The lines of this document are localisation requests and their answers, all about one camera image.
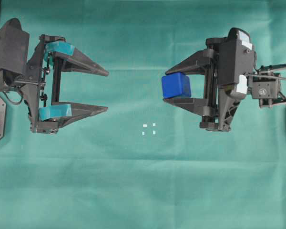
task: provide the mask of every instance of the wire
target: wire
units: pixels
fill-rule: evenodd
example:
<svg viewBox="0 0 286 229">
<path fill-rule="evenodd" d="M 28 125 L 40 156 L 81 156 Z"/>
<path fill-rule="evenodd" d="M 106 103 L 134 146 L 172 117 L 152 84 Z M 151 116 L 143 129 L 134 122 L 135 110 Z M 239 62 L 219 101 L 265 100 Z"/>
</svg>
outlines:
<svg viewBox="0 0 286 229">
<path fill-rule="evenodd" d="M 257 74 L 245 74 L 245 76 L 252 76 L 252 77 L 258 77 L 258 78 L 269 78 L 269 79 L 278 79 L 278 80 L 286 80 L 285 77 L 278 77 L 273 75 L 257 75 Z"/>
<path fill-rule="evenodd" d="M 283 94 L 282 92 L 278 92 L 278 94 L 279 94 L 283 99 L 286 100 L 286 96 L 284 96 L 284 94 Z"/>
<path fill-rule="evenodd" d="M 7 99 L 11 104 L 19 105 L 19 104 L 21 104 L 21 102 L 22 102 L 22 100 L 23 100 L 23 93 L 22 93 L 22 91 L 21 91 L 20 89 L 18 89 L 17 91 L 18 91 L 18 92 L 20 93 L 20 95 L 21 95 L 21 99 L 20 99 L 20 101 L 18 101 L 18 102 L 12 101 L 12 100 L 8 97 L 8 95 L 6 94 L 6 92 L 3 92 L 3 94 L 5 95 L 6 99 Z"/>
</svg>

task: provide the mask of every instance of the green tablecloth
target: green tablecloth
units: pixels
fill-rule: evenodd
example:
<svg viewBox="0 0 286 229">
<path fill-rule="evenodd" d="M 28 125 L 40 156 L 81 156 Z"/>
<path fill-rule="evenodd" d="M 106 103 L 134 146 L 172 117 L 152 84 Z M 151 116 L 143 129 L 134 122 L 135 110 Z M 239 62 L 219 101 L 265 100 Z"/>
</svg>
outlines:
<svg viewBox="0 0 286 229">
<path fill-rule="evenodd" d="M 13 17 L 29 56 L 39 35 L 59 35 L 108 70 L 64 73 L 61 101 L 109 110 L 42 135 L 25 104 L 8 104 L 0 229 L 286 229 L 286 107 L 247 96 L 232 131 L 213 133 L 161 89 L 231 27 L 249 32 L 258 66 L 286 63 L 286 0 L 2 0 L 0 26 Z M 191 81 L 202 97 L 203 77 Z"/>
</svg>

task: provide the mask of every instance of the bolt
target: bolt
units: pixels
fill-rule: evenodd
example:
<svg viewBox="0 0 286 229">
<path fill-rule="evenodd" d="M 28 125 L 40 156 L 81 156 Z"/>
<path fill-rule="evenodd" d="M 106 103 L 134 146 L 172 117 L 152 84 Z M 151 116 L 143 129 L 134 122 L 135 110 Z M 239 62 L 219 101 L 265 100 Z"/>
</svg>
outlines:
<svg viewBox="0 0 286 229">
<path fill-rule="evenodd" d="M 50 68 L 44 68 L 44 71 L 46 72 L 46 74 L 50 73 Z"/>
<path fill-rule="evenodd" d="M 260 95 L 266 95 L 267 94 L 267 90 L 265 88 L 261 88 L 261 89 L 259 89 L 258 93 Z"/>
<path fill-rule="evenodd" d="M 50 135 L 54 135 L 54 134 L 57 133 L 57 131 L 58 131 L 58 129 L 51 129 L 51 130 L 49 131 L 49 134 L 50 134 Z"/>
</svg>

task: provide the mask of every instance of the table surface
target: table surface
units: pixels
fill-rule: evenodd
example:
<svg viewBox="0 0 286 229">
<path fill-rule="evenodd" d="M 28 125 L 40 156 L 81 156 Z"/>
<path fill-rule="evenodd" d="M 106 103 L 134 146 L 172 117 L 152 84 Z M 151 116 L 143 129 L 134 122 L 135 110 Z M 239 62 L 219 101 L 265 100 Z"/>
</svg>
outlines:
<svg viewBox="0 0 286 229">
<path fill-rule="evenodd" d="M 42 135 L 25 104 L 8 104 L 0 229 L 286 228 L 286 107 L 247 96 L 231 132 L 208 132 L 161 88 L 167 69 L 231 27 L 250 34 L 258 66 L 286 63 L 286 0 L 2 0 L 0 27 L 13 17 L 29 57 L 38 36 L 58 35 L 108 70 L 63 73 L 61 101 L 109 110 Z M 190 79 L 202 97 L 204 77 Z"/>
</svg>

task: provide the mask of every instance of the white sticker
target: white sticker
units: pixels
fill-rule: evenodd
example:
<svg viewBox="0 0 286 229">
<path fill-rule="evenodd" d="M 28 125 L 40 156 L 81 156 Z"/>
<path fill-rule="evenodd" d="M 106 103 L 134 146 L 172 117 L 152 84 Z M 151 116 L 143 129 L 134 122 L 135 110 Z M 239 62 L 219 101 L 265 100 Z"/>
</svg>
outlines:
<svg viewBox="0 0 286 229">
<path fill-rule="evenodd" d="M 239 39 L 244 42 L 250 43 L 250 38 L 247 34 L 239 30 Z"/>
<path fill-rule="evenodd" d="M 247 94 L 247 78 L 244 75 L 239 75 L 239 84 L 236 86 L 236 92 Z"/>
<path fill-rule="evenodd" d="M 252 44 L 251 43 L 242 41 L 242 45 L 247 47 L 248 49 L 252 50 Z"/>
</svg>

